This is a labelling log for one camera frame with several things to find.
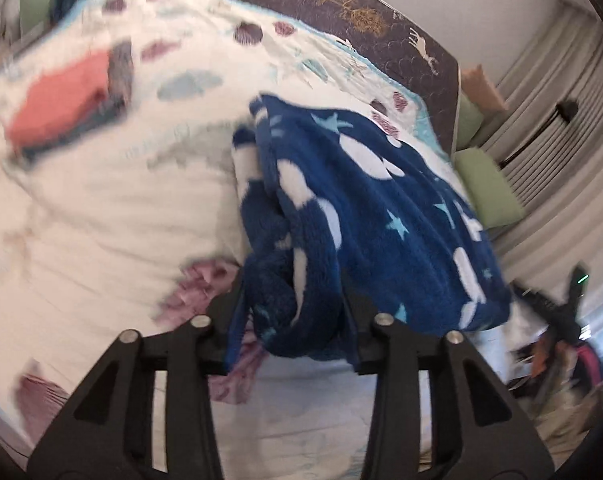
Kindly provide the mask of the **peach pillow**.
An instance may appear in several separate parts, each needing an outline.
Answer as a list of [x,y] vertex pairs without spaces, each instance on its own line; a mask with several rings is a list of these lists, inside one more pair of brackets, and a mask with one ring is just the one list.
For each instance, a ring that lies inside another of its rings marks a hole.
[[461,88],[485,115],[507,111],[507,102],[486,75],[483,65],[461,70]]

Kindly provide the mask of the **folded coral pink garment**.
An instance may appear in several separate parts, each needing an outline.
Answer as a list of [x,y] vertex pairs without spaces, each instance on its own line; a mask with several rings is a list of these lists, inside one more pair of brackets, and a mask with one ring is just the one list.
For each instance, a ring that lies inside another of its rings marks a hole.
[[97,50],[44,73],[28,89],[4,136],[14,151],[59,140],[108,97],[110,52]]

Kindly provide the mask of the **white sea-pattern quilt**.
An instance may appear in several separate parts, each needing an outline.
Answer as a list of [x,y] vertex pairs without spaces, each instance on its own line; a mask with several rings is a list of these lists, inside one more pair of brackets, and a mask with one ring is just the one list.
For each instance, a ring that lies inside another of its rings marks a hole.
[[[126,39],[125,117],[32,166],[11,162],[3,129],[28,87]],[[17,463],[122,330],[166,330],[160,308],[190,264],[245,259],[231,136],[262,90],[306,105],[405,96],[391,121],[462,186],[424,129],[423,90],[308,20],[240,0],[80,0],[0,70],[0,443]]]

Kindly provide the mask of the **white pleated curtain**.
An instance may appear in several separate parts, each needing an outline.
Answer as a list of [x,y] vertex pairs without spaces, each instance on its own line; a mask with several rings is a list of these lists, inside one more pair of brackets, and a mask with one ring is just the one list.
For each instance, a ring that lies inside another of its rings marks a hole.
[[562,1],[499,82],[507,113],[479,133],[525,216],[495,232],[509,278],[559,294],[590,269],[584,316],[603,308],[603,24]]

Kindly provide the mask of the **folded patterned multicolour garment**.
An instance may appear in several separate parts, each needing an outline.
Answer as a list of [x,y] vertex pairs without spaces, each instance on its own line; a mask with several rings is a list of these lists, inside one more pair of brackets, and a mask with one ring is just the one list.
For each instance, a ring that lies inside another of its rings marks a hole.
[[44,141],[31,148],[22,148],[21,156],[30,164],[36,158],[54,148],[72,144],[85,134],[105,127],[125,114],[131,99],[134,83],[134,61],[132,44],[127,39],[120,41],[108,53],[108,95],[86,118],[63,131],[56,139]]

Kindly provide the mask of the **green cushion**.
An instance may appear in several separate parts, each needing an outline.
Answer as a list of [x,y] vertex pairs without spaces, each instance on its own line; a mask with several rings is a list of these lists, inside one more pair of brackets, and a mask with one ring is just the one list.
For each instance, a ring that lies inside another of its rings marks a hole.
[[525,210],[495,161],[471,145],[483,122],[484,115],[461,91],[454,167],[481,224],[487,229],[505,228],[521,221]]

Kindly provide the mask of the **navy blue star fleece garment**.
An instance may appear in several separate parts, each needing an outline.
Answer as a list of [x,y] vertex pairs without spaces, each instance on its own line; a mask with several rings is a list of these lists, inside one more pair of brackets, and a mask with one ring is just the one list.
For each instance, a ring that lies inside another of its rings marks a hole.
[[232,158],[244,300],[268,352],[341,359],[346,283],[418,333],[507,322],[511,291],[446,162],[356,110],[262,93],[250,111]]

